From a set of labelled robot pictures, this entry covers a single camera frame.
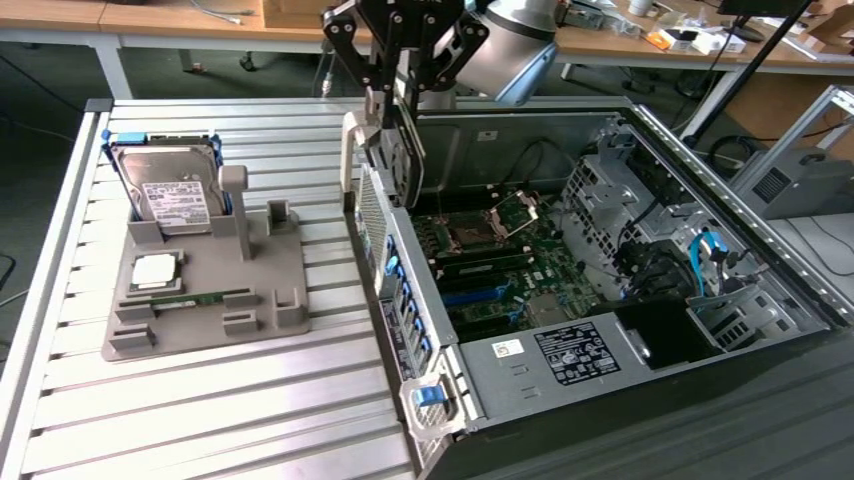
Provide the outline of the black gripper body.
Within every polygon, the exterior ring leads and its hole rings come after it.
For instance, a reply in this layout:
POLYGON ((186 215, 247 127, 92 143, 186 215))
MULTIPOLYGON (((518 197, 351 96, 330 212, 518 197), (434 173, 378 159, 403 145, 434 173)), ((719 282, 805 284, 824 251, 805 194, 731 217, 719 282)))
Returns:
POLYGON ((419 48, 425 39, 435 42, 458 22, 463 10, 461 0, 357 2, 357 11, 382 47, 397 43, 402 48, 419 48))

